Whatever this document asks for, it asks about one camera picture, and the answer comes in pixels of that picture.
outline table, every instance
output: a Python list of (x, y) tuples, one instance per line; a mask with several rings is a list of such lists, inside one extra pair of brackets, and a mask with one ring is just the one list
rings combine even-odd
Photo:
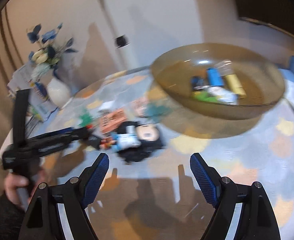
[[(130, 103), (144, 95), (167, 95), (153, 83), (149, 69), (121, 72), (82, 90), (49, 124), (47, 132), (74, 126), (83, 107), (96, 114), (106, 101), (135, 117)], [(190, 170), (189, 158), (199, 152), (209, 166), (235, 183), (260, 181), (270, 199), (281, 238), (294, 239), (294, 111), (284, 98), (261, 118), (225, 121), (196, 114), (179, 105), (161, 123), (165, 148), (127, 165), (107, 150), (110, 166), (87, 215), (101, 240), (200, 239), (214, 209), (207, 204)], [(46, 160), (52, 183), (65, 183), (91, 166), (100, 151), (74, 142)], [(69, 239), (63, 207), (59, 207)], [(226, 239), (233, 239), (241, 204), (237, 204)]]

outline green packet on table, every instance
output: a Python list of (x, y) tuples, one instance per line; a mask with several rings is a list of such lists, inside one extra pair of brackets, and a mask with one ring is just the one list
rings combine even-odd
[(210, 102), (210, 103), (220, 103), (216, 97), (213, 97), (212, 95), (210, 95), (206, 91), (194, 92), (193, 96), (198, 101), (204, 101), (204, 102)]

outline bowl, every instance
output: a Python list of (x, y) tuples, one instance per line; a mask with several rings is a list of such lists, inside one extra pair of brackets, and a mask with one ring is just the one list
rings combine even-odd
[[(192, 98), (191, 78), (226, 59), (232, 61), (247, 97), (237, 100), (237, 105)], [(275, 106), (285, 91), (275, 64), (249, 49), (229, 44), (202, 43), (173, 49), (154, 61), (151, 72), (161, 88), (184, 107), (226, 120), (258, 117)]]

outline metal screw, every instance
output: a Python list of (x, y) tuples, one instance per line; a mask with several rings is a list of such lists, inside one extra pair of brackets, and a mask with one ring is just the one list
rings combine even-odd
[(254, 185), (257, 188), (261, 188), (262, 187), (262, 184), (259, 181), (255, 181)]
[(44, 189), (46, 186), (47, 186), (46, 183), (40, 183), (38, 188), (39, 189)]
[(228, 184), (231, 181), (228, 177), (222, 177), (221, 180), (226, 184)]
[(78, 182), (78, 178), (77, 177), (72, 177), (71, 179), (70, 179), (70, 183), (71, 184), (75, 184), (75, 183), (77, 183)]

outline black sleeve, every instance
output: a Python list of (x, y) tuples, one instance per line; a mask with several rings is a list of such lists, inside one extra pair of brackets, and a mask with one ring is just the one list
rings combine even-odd
[(3, 240), (18, 240), (25, 212), (11, 203), (6, 194), (0, 197), (0, 236)]

